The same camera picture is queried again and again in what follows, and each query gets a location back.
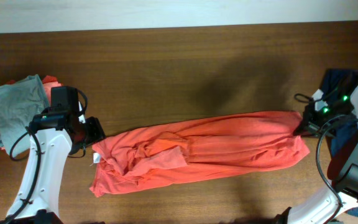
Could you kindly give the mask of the orange printed t-shirt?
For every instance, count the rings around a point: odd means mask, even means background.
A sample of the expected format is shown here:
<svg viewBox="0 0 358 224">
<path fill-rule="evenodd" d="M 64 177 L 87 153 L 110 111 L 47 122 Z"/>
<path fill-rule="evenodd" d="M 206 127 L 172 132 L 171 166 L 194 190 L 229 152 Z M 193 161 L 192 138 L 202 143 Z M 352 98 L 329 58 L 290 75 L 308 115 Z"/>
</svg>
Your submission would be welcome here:
<svg viewBox="0 0 358 224">
<path fill-rule="evenodd" d="M 111 136 L 93 146 L 101 158 L 90 189 L 101 197 L 286 169 L 309 154 L 293 134 L 300 122 L 295 111 L 260 111 Z"/>
</svg>

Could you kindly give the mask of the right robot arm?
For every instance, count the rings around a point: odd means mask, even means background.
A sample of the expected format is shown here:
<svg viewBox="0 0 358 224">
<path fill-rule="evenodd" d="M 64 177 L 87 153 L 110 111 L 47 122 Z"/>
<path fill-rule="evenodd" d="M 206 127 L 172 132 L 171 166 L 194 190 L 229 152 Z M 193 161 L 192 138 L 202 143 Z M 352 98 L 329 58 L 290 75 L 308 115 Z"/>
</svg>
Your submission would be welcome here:
<svg viewBox="0 0 358 224">
<path fill-rule="evenodd" d="M 313 96 L 294 98 L 306 106 L 293 133 L 318 138 L 315 161 L 324 187 L 272 221 L 337 223 L 338 215 L 358 207 L 358 70 L 328 69 Z"/>
</svg>

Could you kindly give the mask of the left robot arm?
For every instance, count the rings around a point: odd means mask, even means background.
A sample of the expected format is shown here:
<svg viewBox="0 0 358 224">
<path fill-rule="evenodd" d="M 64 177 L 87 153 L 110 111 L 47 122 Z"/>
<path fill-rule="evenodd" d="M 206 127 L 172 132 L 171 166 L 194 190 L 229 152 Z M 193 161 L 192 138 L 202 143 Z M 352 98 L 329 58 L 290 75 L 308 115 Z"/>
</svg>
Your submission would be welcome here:
<svg viewBox="0 0 358 224">
<path fill-rule="evenodd" d="M 52 105 L 26 126 L 30 148 L 20 189 L 3 223 L 61 223 L 58 201 L 68 158 L 105 139 L 98 118 L 85 116 L 86 95 L 70 86 L 51 89 Z"/>
</svg>

